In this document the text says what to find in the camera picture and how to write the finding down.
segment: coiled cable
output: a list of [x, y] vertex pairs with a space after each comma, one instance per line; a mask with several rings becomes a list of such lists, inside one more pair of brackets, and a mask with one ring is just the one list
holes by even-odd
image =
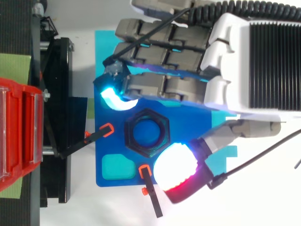
[[301, 8], [265, 1], [227, 1], [191, 8], [188, 14], [189, 25], [214, 23], [224, 13], [239, 17], [266, 18], [282, 21], [301, 22]]

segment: clear plastic window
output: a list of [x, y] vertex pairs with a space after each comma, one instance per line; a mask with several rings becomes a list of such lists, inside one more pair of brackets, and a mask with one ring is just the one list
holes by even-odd
[[6, 99], [8, 88], [0, 87], [0, 178], [6, 176]]
[[33, 163], [42, 161], [43, 158], [43, 115], [44, 100], [43, 96], [34, 96], [34, 137], [33, 137]]

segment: black wire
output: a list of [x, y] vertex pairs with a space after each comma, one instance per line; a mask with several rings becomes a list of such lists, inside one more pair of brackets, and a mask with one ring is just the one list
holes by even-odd
[[123, 54], [127, 53], [132, 48], [140, 45], [143, 41], [145, 41], [146, 39], [150, 38], [155, 33], [161, 31], [164, 27], [166, 27], [167, 25], [171, 24], [174, 20], [176, 20], [177, 18], [183, 16], [185, 13], [187, 13], [189, 11], [190, 11], [190, 8], [186, 8], [186, 9], [181, 10], [180, 12], [178, 12], [177, 14], [175, 14], [174, 16], [170, 17], [168, 20], [162, 22], [158, 27], [154, 28], [153, 30], [151, 30], [150, 32], [148, 32], [146, 35], [142, 36], [137, 41], [131, 43], [128, 47], [126, 47], [125, 49], [121, 50], [119, 53], [113, 54], [113, 55], [109, 56], [108, 58], [106, 58], [103, 61], [103, 65], [106, 67], [108, 65], [113, 64], [115, 62], [115, 60], [118, 59], [119, 57], [121, 57]]
[[239, 17], [266, 18], [282, 21], [301, 22], [301, 8], [266, 1], [223, 1], [211, 3], [197, 8], [191, 8], [188, 15], [188, 25], [214, 23], [224, 13]]
[[301, 134], [301, 129], [288, 135], [287, 137], [283, 138], [282, 140], [278, 141], [277, 143], [275, 143], [273, 146], [269, 147], [268, 149], [266, 149], [265, 151], [261, 152], [259, 155], [255, 156], [254, 158], [251, 158], [249, 161], [246, 161], [244, 164], [236, 167], [235, 169], [227, 172], [224, 174], [225, 177], [231, 176], [232, 174], [242, 170], [243, 168], [251, 165], [253, 162], [259, 160], [261, 157], [265, 156], [266, 154], [268, 154], [269, 152], [273, 151], [275, 148], [279, 147], [280, 145], [284, 144], [285, 142], [289, 141], [290, 139], [294, 138], [295, 136]]

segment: cyan light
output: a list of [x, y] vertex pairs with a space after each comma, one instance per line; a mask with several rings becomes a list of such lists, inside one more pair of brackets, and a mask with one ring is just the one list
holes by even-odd
[[113, 88], [107, 88], [101, 95], [106, 102], [106, 104], [115, 111], [126, 111], [133, 107], [135, 107], [138, 103], [138, 100], [130, 100], [130, 101], [123, 101], [115, 94]]
[[198, 161], [192, 151], [181, 143], [165, 149], [154, 164], [154, 178], [163, 191], [180, 185], [196, 173]]

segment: red container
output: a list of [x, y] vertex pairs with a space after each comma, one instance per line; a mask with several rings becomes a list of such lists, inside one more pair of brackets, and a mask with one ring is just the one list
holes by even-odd
[[0, 78], [0, 191], [41, 163], [43, 115], [41, 90]]
[[22, 176], [22, 90], [0, 78], [0, 191]]

